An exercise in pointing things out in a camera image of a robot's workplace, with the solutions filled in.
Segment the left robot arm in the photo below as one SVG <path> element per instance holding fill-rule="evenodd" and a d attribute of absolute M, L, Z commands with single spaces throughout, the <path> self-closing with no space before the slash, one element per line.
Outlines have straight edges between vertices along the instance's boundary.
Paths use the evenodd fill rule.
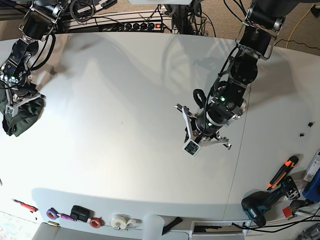
<path fill-rule="evenodd" d="M 220 135 L 224 126 L 238 120 L 246 110 L 244 94 L 258 75 L 257 62 L 267 60 L 273 51 L 286 16 L 298 5 L 297 0 L 253 0 L 247 10 L 235 47 L 228 55 L 208 93 L 193 91 L 199 113 L 177 104 L 186 123 L 183 150 L 195 156 L 201 148 L 230 140 Z"/>

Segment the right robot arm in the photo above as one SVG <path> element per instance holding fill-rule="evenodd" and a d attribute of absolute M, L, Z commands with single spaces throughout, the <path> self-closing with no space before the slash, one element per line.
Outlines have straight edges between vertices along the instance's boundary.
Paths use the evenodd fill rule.
<path fill-rule="evenodd" d="M 19 29 L 23 35 L 12 46 L 8 59 L 0 68 L 0 82 L 4 84 L 7 103 L 5 114 L 14 117 L 19 108 L 42 95 L 29 80 L 32 68 L 29 60 L 39 50 L 70 5 L 69 0 L 33 0 Z"/>

